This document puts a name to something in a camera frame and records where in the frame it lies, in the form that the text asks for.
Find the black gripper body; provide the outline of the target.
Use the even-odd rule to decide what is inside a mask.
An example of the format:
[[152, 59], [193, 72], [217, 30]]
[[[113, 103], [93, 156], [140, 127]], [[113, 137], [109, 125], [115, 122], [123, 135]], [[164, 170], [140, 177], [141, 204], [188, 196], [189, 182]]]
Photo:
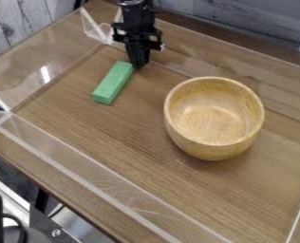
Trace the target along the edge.
[[145, 45], [150, 49], [162, 50], [162, 31], [156, 27], [157, 11], [152, 1], [119, 1], [122, 20], [113, 22], [117, 42]]

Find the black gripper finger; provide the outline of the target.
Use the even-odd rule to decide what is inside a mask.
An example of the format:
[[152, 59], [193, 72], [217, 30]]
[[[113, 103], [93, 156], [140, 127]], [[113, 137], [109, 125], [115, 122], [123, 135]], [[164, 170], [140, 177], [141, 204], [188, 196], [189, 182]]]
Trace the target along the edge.
[[142, 68], [150, 60], [152, 49], [145, 45], [138, 45], [138, 68]]
[[138, 67], [138, 48], [134, 43], [126, 44], [129, 59], [134, 67]]

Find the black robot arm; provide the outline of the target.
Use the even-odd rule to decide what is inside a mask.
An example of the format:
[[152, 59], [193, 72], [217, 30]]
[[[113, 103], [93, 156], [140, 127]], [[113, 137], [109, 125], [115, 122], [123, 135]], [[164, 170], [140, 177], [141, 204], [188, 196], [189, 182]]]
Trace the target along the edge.
[[136, 69], [150, 62], [153, 50], [162, 51], [162, 31], [156, 27], [153, 0], [118, 0], [123, 20], [113, 22], [113, 39], [126, 47]]

